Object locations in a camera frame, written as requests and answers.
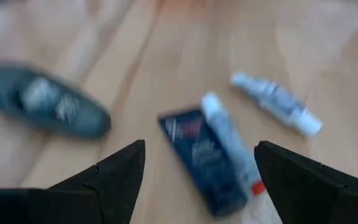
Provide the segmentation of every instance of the loafer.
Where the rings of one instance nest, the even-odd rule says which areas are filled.
[[[80,138],[100,138],[109,113],[81,90],[22,65],[0,65],[0,110],[38,128]]]

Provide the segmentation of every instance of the white tube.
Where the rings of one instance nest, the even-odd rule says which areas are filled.
[[[283,124],[295,127],[308,138],[323,127],[322,121],[277,83],[254,78],[247,73],[235,73],[231,82],[253,98],[262,109],[272,113]]]
[[[227,109],[214,93],[206,94],[201,102],[206,122],[213,130],[233,163],[239,183],[248,200],[264,191],[254,155],[246,148]]]

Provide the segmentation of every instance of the black shoe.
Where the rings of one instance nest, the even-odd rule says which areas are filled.
[[[20,65],[0,65],[0,110],[81,138],[100,138],[111,128],[109,114],[80,90]]]

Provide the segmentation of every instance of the shoe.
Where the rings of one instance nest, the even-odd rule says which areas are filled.
[[[97,103],[63,81],[21,65],[0,65],[0,110],[38,128],[100,138],[111,119]]]

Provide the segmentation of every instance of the wooden floor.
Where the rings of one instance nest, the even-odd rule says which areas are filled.
[[[213,220],[159,130],[158,114],[211,90],[248,146],[266,139],[358,177],[358,1],[11,1],[0,5],[0,60],[69,79],[114,120],[104,141],[86,142],[0,115],[0,187],[48,187],[145,139],[132,223],[280,223],[267,195]],[[286,86],[323,130],[307,140],[283,127],[230,87],[236,71]]]

